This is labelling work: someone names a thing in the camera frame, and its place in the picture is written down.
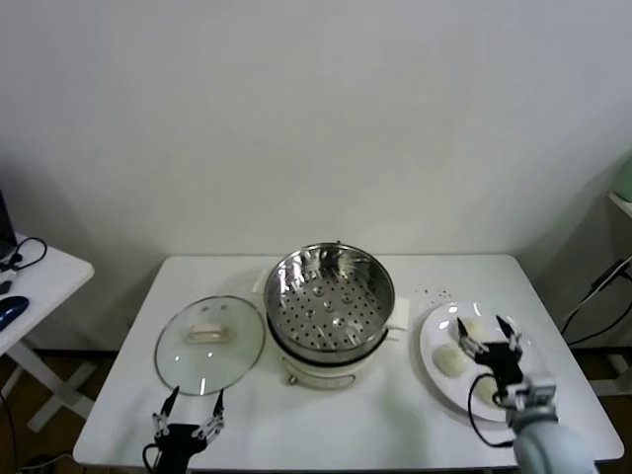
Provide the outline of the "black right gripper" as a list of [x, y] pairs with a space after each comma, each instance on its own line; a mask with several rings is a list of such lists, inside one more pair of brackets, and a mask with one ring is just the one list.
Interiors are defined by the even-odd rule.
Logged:
[[500, 394], [507, 395], [509, 386], [523, 381], [519, 367], [522, 358], [521, 334], [500, 315], [496, 316], [496, 320], [508, 342], [481, 343], [469, 335], [464, 322], [457, 318], [458, 346], [470, 359], [490, 368]]

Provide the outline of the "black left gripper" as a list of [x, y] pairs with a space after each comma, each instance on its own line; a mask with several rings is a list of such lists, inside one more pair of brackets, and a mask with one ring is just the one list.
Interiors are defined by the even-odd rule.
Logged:
[[186, 474], [194, 455], [203, 452], [207, 439], [216, 439], [224, 424], [224, 390], [221, 389], [211, 416], [198, 427], [189, 424], [171, 424], [168, 420], [179, 395], [176, 386], [165, 399], [159, 413], [152, 414], [154, 442], [159, 450], [155, 468], [157, 474]]

